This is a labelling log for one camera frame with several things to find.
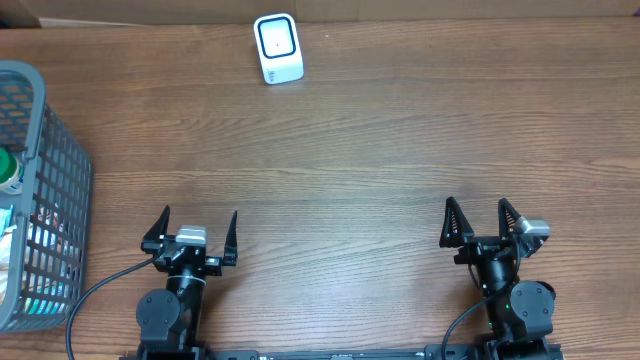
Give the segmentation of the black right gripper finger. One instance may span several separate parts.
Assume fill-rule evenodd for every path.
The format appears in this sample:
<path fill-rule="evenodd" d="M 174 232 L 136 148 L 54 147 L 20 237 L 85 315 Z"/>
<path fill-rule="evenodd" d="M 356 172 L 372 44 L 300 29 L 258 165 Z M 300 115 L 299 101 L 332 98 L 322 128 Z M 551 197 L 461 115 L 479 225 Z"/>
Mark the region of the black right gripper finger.
<path fill-rule="evenodd" d="M 500 199 L 498 201 L 499 236 L 506 238 L 520 217 L 521 215 L 506 198 Z"/>
<path fill-rule="evenodd" d="M 459 248 L 468 244 L 474 236 L 474 230 L 464 216 L 459 203 L 453 196 L 448 197 L 439 246 L 441 248 Z"/>

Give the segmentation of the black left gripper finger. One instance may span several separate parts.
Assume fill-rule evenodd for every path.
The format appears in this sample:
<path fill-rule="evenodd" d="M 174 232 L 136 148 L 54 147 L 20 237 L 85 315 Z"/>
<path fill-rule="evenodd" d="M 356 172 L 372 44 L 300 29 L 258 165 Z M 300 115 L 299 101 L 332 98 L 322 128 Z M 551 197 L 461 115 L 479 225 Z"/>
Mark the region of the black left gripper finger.
<path fill-rule="evenodd" d="M 167 233 L 170 218 L 170 206 L 166 205 L 151 228 L 143 236 L 144 242 L 157 242 Z"/>
<path fill-rule="evenodd" d="M 224 246 L 225 258 L 237 258 L 238 257 L 238 245 L 237 245 L 237 218 L 238 212 L 233 213 L 229 229 L 226 235 Z"/>

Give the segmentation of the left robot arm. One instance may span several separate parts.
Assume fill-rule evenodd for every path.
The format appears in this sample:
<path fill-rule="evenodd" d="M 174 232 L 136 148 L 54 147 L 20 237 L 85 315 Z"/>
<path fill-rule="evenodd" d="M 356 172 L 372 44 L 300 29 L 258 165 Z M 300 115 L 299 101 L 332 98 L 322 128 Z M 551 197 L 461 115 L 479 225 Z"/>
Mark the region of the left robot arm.
<path fill-rule="evenodd" d="M 213 352 L 198 339 L 204 292 L 209 277 L 220 276 L 238 261 L 237 217 L 234 213 L 221 256 L 207 253 L 207 229 L 183 225 L 168 233 L 170 208 L 146 232 L 141 250 L 153 256 L 166 285 L 145 294 L 136 308 L 141 329 L 138 359 L 212 359 Z"/>

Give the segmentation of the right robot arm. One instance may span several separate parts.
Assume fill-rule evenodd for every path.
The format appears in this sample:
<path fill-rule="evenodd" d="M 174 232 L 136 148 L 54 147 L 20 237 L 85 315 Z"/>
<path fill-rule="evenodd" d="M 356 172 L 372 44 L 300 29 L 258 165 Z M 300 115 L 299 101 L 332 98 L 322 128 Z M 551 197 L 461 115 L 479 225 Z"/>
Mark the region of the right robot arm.
<path fill-rule="evenodd" d="M 505 198 L 498 201 L 498 220 L 497 235 L 477 236 L 457 200 L 446 199 L 439 246 L 458 251 L 454 263 L 468 268 L 482 299 L 448 327 L 440 357 L 447 357 L 456 327 L 484 308 L 490 332 L 474 339 L 468 351 L 474 359 L 558 359 L 561 347 L 546 340 L 553 332 L 556 292 L 547 282 L 519 278 L 522 260 L 545 244 L 551 227 L 544 219 L 520 214 Z"/>

